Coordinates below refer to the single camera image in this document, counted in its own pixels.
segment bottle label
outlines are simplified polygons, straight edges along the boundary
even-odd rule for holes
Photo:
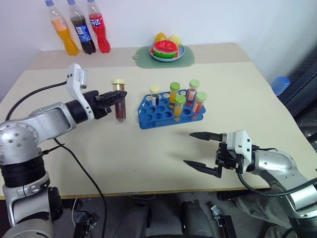
[[[104,23],[103,17],[102,16],[97,16],[97,17],[89,17],[91,26],[93,28],[98,28]]]
[[[76,31],[79,36],[79,39],[82,43],[87,43],[91,41],[91,37],[87,28],[87,25],[76,26]]]
[[[189,100],[189,101],[194,100],[195,94],[196,94],[196,91],[191,91],[191,90],[189,90],[188,100]]]
[[[67,29],[67,25],[66,25],[64,19],[52,21],[52,24],[53,24],[56,31],[64,31]]]
[[[194,113],[196,112],[197,107],[198,107],[198,104],[195,102],[194,105],[193,105],[193,112]]]

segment orange soda bottle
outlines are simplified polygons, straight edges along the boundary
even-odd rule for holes
[[[67,53],[70,56],[77,55],[79,53],[79,50],[78,50],[75,42],[71,39],[69,29],[67,27],[67,24],[66,24],[63,16],[60,14],[60,12],[54,6],[54,3],[52,0],[46,0],[45,3],[46,3],[46,6],[48,6],[48,8],[49,8],[49,15],[51,17],[51,22],[52,22],[57,34],[64,41],[64,45],[65,45],[65,49],[66,49]]]

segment watermelon slice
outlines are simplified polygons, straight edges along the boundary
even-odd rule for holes
[[[178,57],[178,52],[177,44],[169,40],[156,42],[153,46],[153,54],[162,59]]]

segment orange liquid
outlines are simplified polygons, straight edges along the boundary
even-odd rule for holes
[[[79,53],[79,49],[77,48],[75,42],[71,39],[68,27],[66,26],[64,29],[61,29],[61,27],[59,29],[56,28],[59,22],[60,20],[57,20],[52,22],[52,24],[54,25],[57,34],[64,41],[65,50],[70,56],[77,55]]]

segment toy fruit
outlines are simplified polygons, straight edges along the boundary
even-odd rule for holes
[[[155,37],[154,43],[159,42],[159,41],[165,41],[165,40],[167,40],[167,37],[163,33],[160,32]]]
[[[178,46],[169,40],[159,41],[153,46],[154,55],[162,59],[178,57],[178,51]]]
[[[171,35],[168,39],[172,42],[175,42],[178,46],[182,45],[182,40],[178,35]]]

